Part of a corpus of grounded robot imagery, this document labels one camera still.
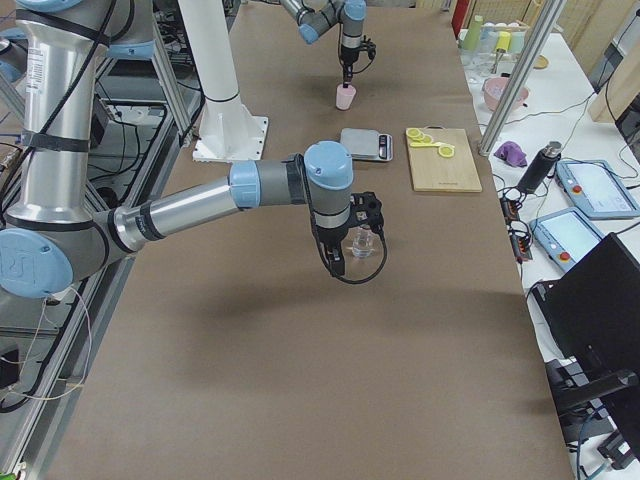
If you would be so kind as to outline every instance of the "pink cup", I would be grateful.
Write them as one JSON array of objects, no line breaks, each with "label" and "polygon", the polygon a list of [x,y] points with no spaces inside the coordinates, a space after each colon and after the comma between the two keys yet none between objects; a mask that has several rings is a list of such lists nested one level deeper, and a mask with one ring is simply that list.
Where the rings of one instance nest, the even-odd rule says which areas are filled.
[{"label": "pink cup", "polygon": [[356,96],[356,89],[353,85],[344,87],[342,84],[338,85],[336,89],[336,107],[339,110],[348,110],[353,102],[353,97]]}]

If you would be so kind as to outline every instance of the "white cable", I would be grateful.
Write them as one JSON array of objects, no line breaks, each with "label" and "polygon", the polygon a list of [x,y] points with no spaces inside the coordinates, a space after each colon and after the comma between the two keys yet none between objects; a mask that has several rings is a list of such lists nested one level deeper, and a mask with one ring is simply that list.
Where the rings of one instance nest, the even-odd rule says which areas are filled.
[{"label": "white cable", "polygon": [[27,395],[26,393],[21,393],[21,392],[15,392],[11,389],[11,387],[9,387],[9,390],[11,390],[11,393],[18,395],[19,397],[23,397],[23,398],[30,398],[32,400],[42,400],[45,402],[48,402],[50,400],[58,400],[62,397],[66,397],[67,395],[69,395],[71,392],[73,392],[74,390],[80,388],[82,385],[84,385],[85,380],[87,379],[87,372],[89,370],[89,361],[91,359],[91,349],[93,347],[93,339],[91,336],[91,317],[89,315],[89,309],[87,308],[87,304],[84,301],[84,298],[82,298],[82,295],[80,295],[80,293],[73,287],[69,287],[69,290],[71,290],[76,297],[78,297],[78,300],[80,301],[80,303],[82,304],[82,309],[84,310],[84,314],[85,317],[87,319],[87,334],[88,334],[88,342],[89,342],[89,348],[87,351],[87,359],[84,362],[84,369],[82,372],[82,378],[80,378],[80,381],[78,383],[76,383],[75,385],[73,385],[73,387],[71,387],[69,390],[67,390],[66,392],[57,395],[55,397],[35,397],[32,395]]},{"label": "white cable", "polygon": [[[31,341],[32,345],[33,345],[33,342],[35,342],[36,338],[38,337],[38,333],[41,330],[41,321],[43,319],[48,324],[52,325],[56,330],[60,330],[60,327],[58,327],[58,325],[53,323],[51,320],[49,320],[49,317],[47,317],[47,313],[46,313],[46,308],[45,307],[46,307],[46,302],[43,303],[43,305],[42,305],[42,311],[40,312],[40,321],[38,322],[38,327],[36,328],[36,333],[35,333],[35,335],[33,337],[33,340]],[[29,347],[29,351],[27,351],[27,355],[24,357],[24,360],[20,360],[20,361],[14,362],[13,360],[9,360],[6,357],[1,357],[0,356],[0,362],[5,362],[5,363],[8,363],[10,365],[24,365],[27,362],[32,362],[32,361],[37,360],[38,357],[40,357],[43,353],[45,353],[45,352],[36,353],[35,355],[33,355],[32,358],[29,358],[31,356],[30,355],[30,351],[31,351],[31,346]]]},{"label": "white cable", "polygon": [[29,344],[29,348],[27,349],[27,354],[24,357],[24,361],[22,362],[22,368],[20,369],[20,377],[22,377],[22,372],[24,371],[25,364],[29,361],[29,355],[31,355],[31,349],[33,348],[33,344],[36,343],[36,339],[38,338],[38,333],[40,333],[40,328],[42,327],[42,320],[44,320],[45,313],[44,310],[47,308],[47,299],[42,299],[42,309],[40,310],[40,318],[38,319],[38,326],[36,327],[36,333],[33,335],[31,339],[31,343]]},{"label": "white cable", "polygon": [[567,148],[567,145],[569,144],[569,142],[573,138],[573,134],[576,133],[576,128],[578,128],[578,124],[580,123],[580,120],[582,120],[584,118],[585,113],[587,113],[587,108],[589,107],[589,98],[591,98],[592,95],[594,95],[594,94],[592,93],[587,98],[587,103],[585,103],[585,105],[584,105],[584,110],[582,110],[582,115],[580,115],[580,117],[578,118],[578,121],[573,125],[573,129],[571,129],[571,134],[569,134],[569,138],[567,138],[567,141],[564,142],[564,146],[560,150],[560,153],[562,153],[564,151],[564,149]]}]

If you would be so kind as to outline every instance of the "black water bottle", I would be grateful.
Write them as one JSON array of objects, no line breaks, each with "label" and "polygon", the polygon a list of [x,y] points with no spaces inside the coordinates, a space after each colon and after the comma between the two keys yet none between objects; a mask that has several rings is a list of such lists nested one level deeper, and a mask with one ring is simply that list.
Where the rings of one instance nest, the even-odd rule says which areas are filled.
[{"label": "black water bottle", "polygon": [[561,152],[562,144],[560,142],[549,142],[538,152],[516,188],[526,194],[535,193],[556,162],[560,160]]}]

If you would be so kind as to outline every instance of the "pink bowl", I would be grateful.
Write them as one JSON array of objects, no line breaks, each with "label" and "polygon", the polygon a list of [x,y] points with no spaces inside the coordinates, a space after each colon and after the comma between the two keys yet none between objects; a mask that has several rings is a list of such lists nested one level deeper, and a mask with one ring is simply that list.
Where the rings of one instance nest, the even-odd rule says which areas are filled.
[{"label": "pink bowl", "polygon": [[[509,83],[509,79],[505,77],[495,77],[489,78],[484,85],[482,86],[482,93],[484,94],[484,103],[487,104],[489,110],[492,112],[498,106],[498,102],[500,101],[500,97],[502,97],[502,93],[505,88],[507,88],[507,83]],[[529,89],[526,87],[522,87],[520,89],[520,93],[518,94],[516,101],[511,107],[511,110],[515,110],[518,107],[521,107],[526,99],[529,97]]]}]

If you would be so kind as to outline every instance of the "white table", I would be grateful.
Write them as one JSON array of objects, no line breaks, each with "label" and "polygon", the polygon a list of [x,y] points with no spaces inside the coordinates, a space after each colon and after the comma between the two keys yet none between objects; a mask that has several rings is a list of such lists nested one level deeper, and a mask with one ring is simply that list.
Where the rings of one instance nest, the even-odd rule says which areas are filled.
[{"label": "white table", "polygon": [[[552,34],[550,36],[542,53],[549,59],[549,66],[544,70],[532,71],[526,83],[526,86],[531,91],[527,100],[528,106],[514,111],[509,116],[508,121],[536,112],[564,110],[566,107],[587,99],[593,93],[593,88],[560,34]],[[498,72],[509,71],[512,68],[513,63],[502,63]],[[484,103],[482,78],[473,70],[470,70],[467,71],[467,79],[469,80],[469,90],[473,95],[478,123],[481,129],[484,130],[483,125],[489,122],[491,112]],[[589,99],[588,104],[594,99],[595,95]],[[529,117],[522,122],[505,125],[493,151],[505,141],[514,141],[522,147],[522,150],[527,154],[527,160],[531,162],[538,150],[543,148],[548,141],[557,140],[563,146],[566,145],[563,151],[564,157],[581,160],[605,159],[619,175],[634,175],[633,171],[625,166],[618,157],[618,152],[625,146],[625,141],[612,123],[595,123],[587,112],[567,143],[571,131],[583,114],[584,109],[585,104],[574,107],[562,114]],[[640,170],[638,162],[628,148],[621,155],[625,161]],[[525,172],[524,168],[511,167],[493,155],[490,156],[489,161],[493,172],[505,180],[506,186],[515,186]],[[623,180],[623,182],[627,186],[640,184],[640,176],[634,180]],[[496,179],[496,188],[501,189],[503,186],[501,180]],[[542,195],[544,192],[545,189],[541,186],[536,193]],[[636,199],[640,200],[640,188],[631,190],[631,192]],[[529,196],[525,200],[522,210],[520,210],[522,220],[529,222],[538,216],[573,206],[555,181],[550,183],[547,197],[544,199]],[[606,234],[619,231],[636,221],[638,219],[606,220],[595,221],[594,223]],[[640,258],[640,226],[621,235],[620,238],[636,258]],[[562,270],[535,243],[532,246],[532,254],[533,261],[525,262],[523,265],[522,285],[525,290],[528,290],[531,285],[539,280],[554,280],[562,276]],[[562,358],[562,354],[555,345],[549,328],[533,299],[529,299],[529,311],[544,360],[550,361],[554,358]],[[589,473],[594,472],[603,462],[603,458],[596,450],[596,447],[605,438],[606,435],[595,437],[582,447],[580,463]],[[571,461],[575,464],[574,455],[571,455]],[[640,462],[634,461],[622,471],[607,470],[599,475],[598,478],[602,480],[638,480],[640,478]]]}]

